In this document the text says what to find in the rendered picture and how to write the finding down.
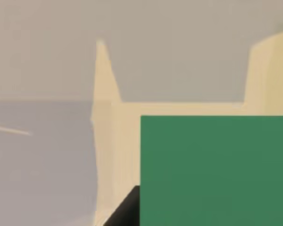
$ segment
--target thin light line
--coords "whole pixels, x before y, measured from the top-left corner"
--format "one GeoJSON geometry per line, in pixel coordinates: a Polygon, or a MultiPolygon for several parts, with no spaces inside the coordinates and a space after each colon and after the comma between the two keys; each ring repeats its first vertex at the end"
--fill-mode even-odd
{"type": "Polygon", "coordinates": [[[2,126],[0,126],[0,132],[13,133],[13,134],[19,134],[19,135],[24,135],[24,136],[32,136],[31,132],[18,130],[18,129],[6,128],[2,126]]]}

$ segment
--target green rectangle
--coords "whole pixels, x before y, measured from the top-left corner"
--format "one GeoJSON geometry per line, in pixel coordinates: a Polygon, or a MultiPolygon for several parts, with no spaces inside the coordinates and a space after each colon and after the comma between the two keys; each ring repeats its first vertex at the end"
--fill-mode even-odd
{"type": "Polygon", "coordinates": [[[143,116],[142,226],[283,226],[283,116],[143,116]]]}

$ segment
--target green square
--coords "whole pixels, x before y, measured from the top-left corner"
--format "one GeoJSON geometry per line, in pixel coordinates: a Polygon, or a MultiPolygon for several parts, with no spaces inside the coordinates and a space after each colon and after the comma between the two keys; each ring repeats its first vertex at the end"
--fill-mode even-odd
{"type": "Polygon", "coordinates": [[[283,226],[283,116],[143,116],[141,226],[283,226]]]}

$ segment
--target black object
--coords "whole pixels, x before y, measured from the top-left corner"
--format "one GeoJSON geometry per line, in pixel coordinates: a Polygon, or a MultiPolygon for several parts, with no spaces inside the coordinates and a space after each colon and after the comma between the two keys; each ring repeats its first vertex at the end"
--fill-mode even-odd
{"type": "Polygon", "coordinates": [[[140,186],[135,186],[104,226],[140,225],[140,186]]]}

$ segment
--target beige surface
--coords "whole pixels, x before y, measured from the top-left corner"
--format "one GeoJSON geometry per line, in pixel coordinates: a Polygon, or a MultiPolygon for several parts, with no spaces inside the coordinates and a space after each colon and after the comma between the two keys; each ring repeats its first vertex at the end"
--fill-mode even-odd
{"type": "Polygon", "coordinates": [[[98,168],[96,225],[140,183],[141,115],[283,114],[283,33],[251,50],[244,103],[122,102],[105,44],[97,43],[92,122],[98,168]]]}

